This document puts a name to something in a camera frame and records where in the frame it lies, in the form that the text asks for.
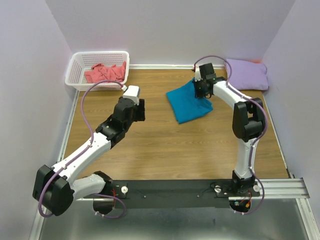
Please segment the blue t shirt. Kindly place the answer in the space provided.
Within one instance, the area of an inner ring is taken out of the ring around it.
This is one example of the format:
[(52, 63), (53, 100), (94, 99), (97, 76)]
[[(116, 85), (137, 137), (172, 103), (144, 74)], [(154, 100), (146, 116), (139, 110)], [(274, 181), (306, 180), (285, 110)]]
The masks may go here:
[(208, 99), (195, 97), (194, 79), (193, 77), (185, 85), (166, 93), (175, 119), (179, 124), (204, 117), (214, 109)]

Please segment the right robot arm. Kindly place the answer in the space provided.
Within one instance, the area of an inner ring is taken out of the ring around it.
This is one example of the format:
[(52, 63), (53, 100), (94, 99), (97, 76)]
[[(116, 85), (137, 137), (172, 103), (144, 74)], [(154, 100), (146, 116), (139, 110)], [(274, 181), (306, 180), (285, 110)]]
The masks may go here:
[(241, 196), (255, 185), (255, 155), (268, 119), (260, 98), (251, 98), (235, 89), (224, 77), (217, 77), (213, 65), (193, 66), (195, 97), (216, 96), (233, 109), (232, 131), (238, 139), (237, 162), (230, 191)]

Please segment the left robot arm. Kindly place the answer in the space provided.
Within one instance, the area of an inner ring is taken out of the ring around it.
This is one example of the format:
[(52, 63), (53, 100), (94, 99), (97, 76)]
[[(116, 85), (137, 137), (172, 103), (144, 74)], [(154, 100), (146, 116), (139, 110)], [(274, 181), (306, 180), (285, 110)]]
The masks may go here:
[(51, 215), (62, 215), (71, 204), (82, 197), (97, 194), (107, 197), (112, 192), (113, 180), (103, 172), (78, 179), (78, 175), (119, 143), (134, 122), (145, 120), (145, 101), (132, 97), (120, 97), (106, 121), (101, 123), (91, 137), (66, 159), (49, 167), (41, 166), (36, 173), (32, 196), (38, 201), (38, 211), (47, 217), (42, 208)]

